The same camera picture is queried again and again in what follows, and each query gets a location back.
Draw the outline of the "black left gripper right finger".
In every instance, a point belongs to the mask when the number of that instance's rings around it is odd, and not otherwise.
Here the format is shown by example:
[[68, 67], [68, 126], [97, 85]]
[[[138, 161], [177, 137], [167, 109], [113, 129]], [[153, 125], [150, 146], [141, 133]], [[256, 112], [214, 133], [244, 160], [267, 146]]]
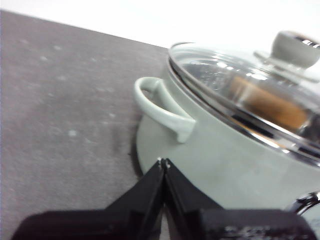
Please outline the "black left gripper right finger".
[[224, 208], [207, 196], [168, 158], [163, 160], [165, 204], [183, 240], [314, 240], [296, 213], [280, 209]]

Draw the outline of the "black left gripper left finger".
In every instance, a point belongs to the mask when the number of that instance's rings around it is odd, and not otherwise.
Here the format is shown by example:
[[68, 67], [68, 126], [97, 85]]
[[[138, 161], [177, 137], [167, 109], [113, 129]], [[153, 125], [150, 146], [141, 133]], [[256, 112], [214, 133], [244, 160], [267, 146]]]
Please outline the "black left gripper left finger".
[[148, 240], [163, 207], [165, 169], [158, 159], [122, 196], [102, 209], [46, 211], [25, 218], [14, 240]]

